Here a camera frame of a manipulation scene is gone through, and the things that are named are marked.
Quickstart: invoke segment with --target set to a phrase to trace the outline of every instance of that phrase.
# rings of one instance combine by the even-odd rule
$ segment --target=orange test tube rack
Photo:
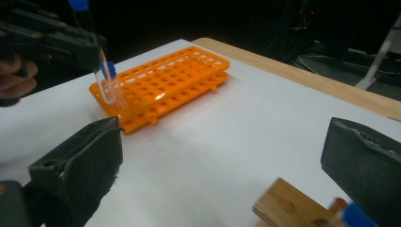
[[[97,83],[89,87],[108,116],[118,116],[124,133],[138,130],[207,91],[216,91],[228,74],[230,63],[196,46],[118,73],[116,79],[127,108],[104,102]]]

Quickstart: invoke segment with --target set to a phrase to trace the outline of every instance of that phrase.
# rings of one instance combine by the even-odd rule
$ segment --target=white table
[[[179,40],[115,67],[121,72],[189,45]],[[253,205],[277,177],[327,207],[347,198],[320,163],[331,117],[401,141],[397,121],[220,56],[231,63],[230,77],[215,94],[158,126],[122,134],[124,163],[86,226],[254,226]],[[27,183],[30,164],[106,117],[88,90],[95,81],[87,75],[0,109],[0,180]]]

